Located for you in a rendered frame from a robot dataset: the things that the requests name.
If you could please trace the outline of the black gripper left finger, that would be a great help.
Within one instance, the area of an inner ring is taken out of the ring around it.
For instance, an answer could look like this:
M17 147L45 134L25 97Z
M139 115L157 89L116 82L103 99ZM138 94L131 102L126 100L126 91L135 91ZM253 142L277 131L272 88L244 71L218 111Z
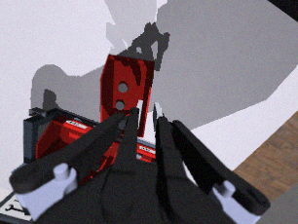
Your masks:
M23 212L37 217L75 190L125 130L102 193L101 212L107 224L123 224L131 215L137 154L137 134L143 100L130 115L117 112L76 140L15 170L9 182Z

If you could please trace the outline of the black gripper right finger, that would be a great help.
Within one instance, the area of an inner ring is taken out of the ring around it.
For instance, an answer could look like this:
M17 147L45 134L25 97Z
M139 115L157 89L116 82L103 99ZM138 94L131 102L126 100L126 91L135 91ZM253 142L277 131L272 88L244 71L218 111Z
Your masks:
M227 168L183 123L169 122L159 102L154 104L153 126L155 162L162 161L170 224L194 224L200 213L184 164L198 187L237 224L254 224L271 207L262 192Z

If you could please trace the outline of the grey steel disc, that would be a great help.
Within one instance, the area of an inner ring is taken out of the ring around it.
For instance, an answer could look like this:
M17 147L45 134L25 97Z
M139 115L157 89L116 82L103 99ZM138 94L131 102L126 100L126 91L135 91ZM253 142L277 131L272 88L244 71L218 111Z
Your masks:
M129 87L127 84L122 83L119 85L118 89L121 93L125 93L129 89Z
M116 108L117 108L118 110L123 110L124 107L125 107L125 103L124 103L123 101L118 101L118 102L116 103Z

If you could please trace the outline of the red bin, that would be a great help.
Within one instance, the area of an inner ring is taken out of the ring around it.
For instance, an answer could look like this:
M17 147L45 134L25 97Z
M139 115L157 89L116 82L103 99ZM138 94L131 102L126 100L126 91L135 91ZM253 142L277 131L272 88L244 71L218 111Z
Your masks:
M53 119L36 144L36 160L64 148L92 128L66 116Z
M138 101L143 100L137 134L137 137L143 138L153 73L154 64L148 60L126 56L107 56L100 77L100 122L117 112L129 116L130 108L136 107ZM122 83L129 87L125 93L121 93L118 89ZM125 103L123 110L116 108L118 101Z
M119 136L116 141L111 145L111 147L106 151L106 153L101 157L99 162L101 162L99 171L91 170L88 175L79 183L79 185L84 184L86 181L103 171L106 167L112 165L115 160L115 156L119 147L120 142L122 142L122 137ZM115 145L114 145L115 144ZM118 146L117 146L118 145Z
M140 160L155 162L155 149L137 142L137 153L143 154Z

